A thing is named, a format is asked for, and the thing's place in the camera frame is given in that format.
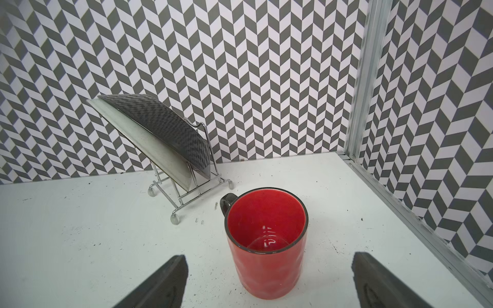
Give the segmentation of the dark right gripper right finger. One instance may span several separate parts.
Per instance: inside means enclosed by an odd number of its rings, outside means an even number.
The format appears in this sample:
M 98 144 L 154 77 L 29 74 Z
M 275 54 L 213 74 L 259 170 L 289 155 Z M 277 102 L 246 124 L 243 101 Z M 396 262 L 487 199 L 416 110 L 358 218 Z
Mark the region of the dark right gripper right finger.
M 352 270 L 361 307 L 426 307 L 431 305 L 367 252 L 354 254 Z

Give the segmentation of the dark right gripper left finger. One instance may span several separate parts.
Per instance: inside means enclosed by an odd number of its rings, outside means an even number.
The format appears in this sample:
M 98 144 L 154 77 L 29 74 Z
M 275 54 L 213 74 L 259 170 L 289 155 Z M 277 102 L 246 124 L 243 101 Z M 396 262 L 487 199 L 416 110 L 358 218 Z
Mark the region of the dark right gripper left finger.
M 187 277 L 185 255 L 175 255 L 114 307 L 181 307 Z

